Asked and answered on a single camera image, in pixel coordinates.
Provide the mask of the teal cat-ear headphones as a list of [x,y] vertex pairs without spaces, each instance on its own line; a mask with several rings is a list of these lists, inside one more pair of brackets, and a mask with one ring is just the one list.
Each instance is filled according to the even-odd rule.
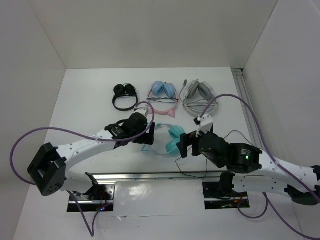
[[180,153],[179,148],[177,147],[177,144],[181,140],[181,135],[185,134],[185,130],[178,125],[172,125],[169,123],[156,123],[154,131],[159,130],[161,128],[167,128],[168,134],[171,137],[171,140],[165,145],[165,152],[159,152],[156,151],[153,147],[150,145],[144,145],[142,149],[140,150],[143,153],[153,153],[156,156],[161,157],[173,157]]

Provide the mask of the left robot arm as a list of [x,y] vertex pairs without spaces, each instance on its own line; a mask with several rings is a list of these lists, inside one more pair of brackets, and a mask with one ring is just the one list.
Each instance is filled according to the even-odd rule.
[[27,172],[42,196],[58,191],[81,193],[86,199],[97,197],[99,187],[91,173],[73,174],[75,165],[104,152],[113,151],[128,143],[153,144],[153,134],[144,133],[148,126],[147,113],[134,112],[128,119],[106,126],[103,130],[74,143],[40,147]]

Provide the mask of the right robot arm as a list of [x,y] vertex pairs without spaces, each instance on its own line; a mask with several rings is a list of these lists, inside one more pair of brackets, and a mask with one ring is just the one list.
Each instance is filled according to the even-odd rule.
[[246,143],[228,143],[212,132],[182,134],[176,144],[182,158],[204,156],[217,168],[226,168],[219,177],[218,190],[223,196],[232,193],[259,192],[291,198],[299,205],[315,206],[320,202],[320,168],[303,167],[277,159]]

